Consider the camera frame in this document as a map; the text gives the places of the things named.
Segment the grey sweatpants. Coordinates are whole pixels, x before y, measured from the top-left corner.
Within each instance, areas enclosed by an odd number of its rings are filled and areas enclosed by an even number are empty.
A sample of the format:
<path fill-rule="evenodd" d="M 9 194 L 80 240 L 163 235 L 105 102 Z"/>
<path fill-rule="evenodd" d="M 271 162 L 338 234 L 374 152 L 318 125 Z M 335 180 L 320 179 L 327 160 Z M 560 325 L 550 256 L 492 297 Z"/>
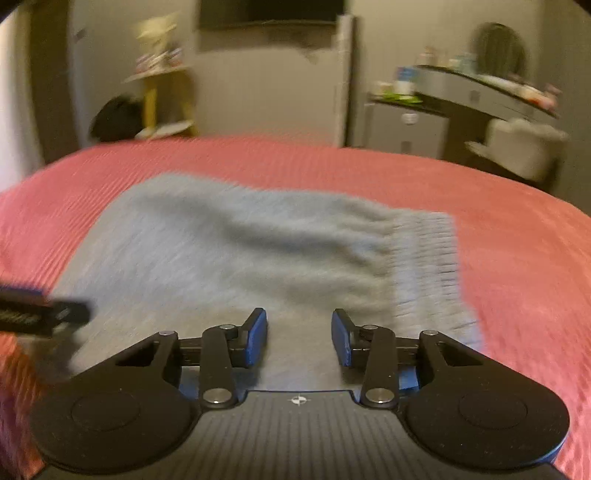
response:
<path fill-rule="evenodd" d="M 117 197 L 61 275 L 58 297 L 93 317 L 35 350 L 57 382 L 164 330 L 186 338 L 269 318 L 263 363 L 242 388 L 353 388 L 331 340 L 335 309 L 400 337 L 440 331 L 481 343 L 463 302 L 452 218 L 346 195 L 254 190 L 161 175 Z"/>

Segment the red ribbed bedspread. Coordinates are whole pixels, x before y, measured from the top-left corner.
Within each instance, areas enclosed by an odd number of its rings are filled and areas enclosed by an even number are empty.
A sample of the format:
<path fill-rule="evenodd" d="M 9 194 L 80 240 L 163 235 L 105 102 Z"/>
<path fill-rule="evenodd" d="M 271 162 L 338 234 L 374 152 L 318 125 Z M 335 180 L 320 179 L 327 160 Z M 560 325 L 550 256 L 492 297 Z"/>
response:
<path fill-rule="evenodd" d="M 52 288 L 103 209 L 181 172 L 451 214 L 486 351 L 553 389 L 571 416 L 558 467 L 590 475 L 590 219 L 522 184 L 445 161 L 247 137 L 121 142 L 71 154 L 1 195 L 1 278 Z"/>

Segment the dark wooden door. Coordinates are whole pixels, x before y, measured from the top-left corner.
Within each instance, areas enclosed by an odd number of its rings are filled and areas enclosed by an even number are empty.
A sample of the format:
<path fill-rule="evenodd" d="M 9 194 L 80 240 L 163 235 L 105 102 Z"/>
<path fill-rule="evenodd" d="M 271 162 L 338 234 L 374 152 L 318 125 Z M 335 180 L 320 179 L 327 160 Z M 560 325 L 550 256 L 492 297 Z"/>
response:
<path fill-rule="evenodd" d="M 35 1 L 30 9 L 30 75 L 34 117 L 46 164 L 79 149 L 69 85 L 67 0 Z"/>

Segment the black bag on floor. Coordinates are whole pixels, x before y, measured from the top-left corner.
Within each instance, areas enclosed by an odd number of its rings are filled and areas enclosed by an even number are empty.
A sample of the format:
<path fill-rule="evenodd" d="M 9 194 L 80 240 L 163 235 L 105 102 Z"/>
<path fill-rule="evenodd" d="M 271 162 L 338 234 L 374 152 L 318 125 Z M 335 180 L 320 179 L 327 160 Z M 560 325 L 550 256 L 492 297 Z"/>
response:
<path fill-rule="evenodd" d="M 128 95 L 116 96 L 93 118 L 89 138 L 98 143 L 133 140 L 143 129 L 142 115 L 141 101 Z"/>

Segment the yellow-legged side table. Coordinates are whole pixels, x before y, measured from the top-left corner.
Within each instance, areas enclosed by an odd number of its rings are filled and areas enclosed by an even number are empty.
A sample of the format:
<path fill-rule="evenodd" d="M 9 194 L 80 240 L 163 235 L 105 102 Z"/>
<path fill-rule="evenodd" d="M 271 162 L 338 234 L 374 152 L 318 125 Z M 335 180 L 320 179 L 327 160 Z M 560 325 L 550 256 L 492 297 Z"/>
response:
<path fill-rule="evenodd" d="M 141 85 L 143 128 L 135 135 L 136 140 L 198 136 L 187 65 L 153 68 L 131 75 L 123 83 Z"/>

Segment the white fluffy chair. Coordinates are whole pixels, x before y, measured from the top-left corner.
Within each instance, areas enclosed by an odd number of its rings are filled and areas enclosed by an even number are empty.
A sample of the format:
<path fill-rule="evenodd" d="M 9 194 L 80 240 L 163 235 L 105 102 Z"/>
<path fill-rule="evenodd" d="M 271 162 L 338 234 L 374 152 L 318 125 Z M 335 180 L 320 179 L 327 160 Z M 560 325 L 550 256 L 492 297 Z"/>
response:
<path fill-rule="evenodd" d="M 491 120 L 484 143 L 467 141 L 467 149 L 512 174 L 541 182 L 550 173 L 569 140 L 569 135 L 549 124 L 523 118 Z"/>

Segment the wrapped flower bouquet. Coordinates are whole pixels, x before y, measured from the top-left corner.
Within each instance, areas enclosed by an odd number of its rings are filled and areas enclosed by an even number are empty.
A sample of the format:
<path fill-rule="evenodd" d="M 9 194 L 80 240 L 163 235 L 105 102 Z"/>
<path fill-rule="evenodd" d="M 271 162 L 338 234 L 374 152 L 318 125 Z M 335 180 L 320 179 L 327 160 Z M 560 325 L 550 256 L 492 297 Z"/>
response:
<path fill-rule="evenodd" d="M 176 12 L 150 17 L 134 25 L 134 37 L 140 47 L 135 63 L 137 74 L 154 73 L 182 64 L 176 29 Z"/>

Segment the grey vanity desk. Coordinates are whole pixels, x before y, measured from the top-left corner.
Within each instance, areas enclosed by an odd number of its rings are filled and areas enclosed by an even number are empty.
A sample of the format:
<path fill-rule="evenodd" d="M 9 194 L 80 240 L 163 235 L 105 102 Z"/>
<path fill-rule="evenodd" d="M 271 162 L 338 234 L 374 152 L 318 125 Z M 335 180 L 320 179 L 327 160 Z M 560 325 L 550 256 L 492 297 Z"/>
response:
<path fill-rule="evenodd" d="M 416 91 L 503 120 L 524 118 L 554 125 L 558 117 L 476 77 L 440 67 L 417 66 Z"/>

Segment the white blue canister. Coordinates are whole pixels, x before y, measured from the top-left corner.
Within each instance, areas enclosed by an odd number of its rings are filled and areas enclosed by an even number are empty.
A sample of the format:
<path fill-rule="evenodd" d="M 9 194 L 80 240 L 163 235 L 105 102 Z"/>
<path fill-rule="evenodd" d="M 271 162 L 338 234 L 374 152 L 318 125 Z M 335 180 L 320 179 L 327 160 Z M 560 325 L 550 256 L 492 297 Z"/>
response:
<path fill-rule="evenodd" d="M 401 96 L 413 96 L 415 94 L 416 69 L 413 66 L 404 66 L 398 69 L 394 93 Z"/>

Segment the round vanity mirror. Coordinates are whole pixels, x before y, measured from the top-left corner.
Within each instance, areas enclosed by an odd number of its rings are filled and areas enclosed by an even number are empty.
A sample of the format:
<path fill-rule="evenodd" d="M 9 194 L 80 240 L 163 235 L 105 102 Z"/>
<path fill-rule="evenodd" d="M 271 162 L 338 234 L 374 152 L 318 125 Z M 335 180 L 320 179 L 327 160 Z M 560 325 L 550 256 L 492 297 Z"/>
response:
<path fill-rule="evenodd" d="M 500 78 L 523 77 L 527 73 L 524 42 L 512 28 L 501 23 L 481 24 L 473 41 L 476 71 Z"/>

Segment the white tall air conditioner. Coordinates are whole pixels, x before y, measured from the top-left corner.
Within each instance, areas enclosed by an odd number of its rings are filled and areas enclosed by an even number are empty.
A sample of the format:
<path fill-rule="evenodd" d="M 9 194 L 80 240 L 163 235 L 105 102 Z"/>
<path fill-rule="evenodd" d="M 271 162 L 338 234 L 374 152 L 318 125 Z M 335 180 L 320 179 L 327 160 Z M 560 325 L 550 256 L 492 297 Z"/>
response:
<path fill-rule="evenodd" d="M 338 17 L 334 41 L 335 54 L 337 54 L 337 77 L 335 77 L 335 128 L 332 139 L 332 144 L 338 148 L 346 145 L 348 135 L 355 30 L 355 16 L 345 14 Z"/>

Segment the black wall television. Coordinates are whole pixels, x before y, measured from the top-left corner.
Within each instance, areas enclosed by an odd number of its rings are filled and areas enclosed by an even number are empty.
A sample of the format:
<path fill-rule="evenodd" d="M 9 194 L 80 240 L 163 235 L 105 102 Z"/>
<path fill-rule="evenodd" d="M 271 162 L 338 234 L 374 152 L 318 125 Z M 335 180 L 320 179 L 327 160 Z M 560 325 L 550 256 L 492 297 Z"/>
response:
<path fill-rule="evenodd" d="M 334 24 L 345 14 L 342 0 L 206 0 L 199 2 L 198 28 L 219 30 L 276 24 Z"/>

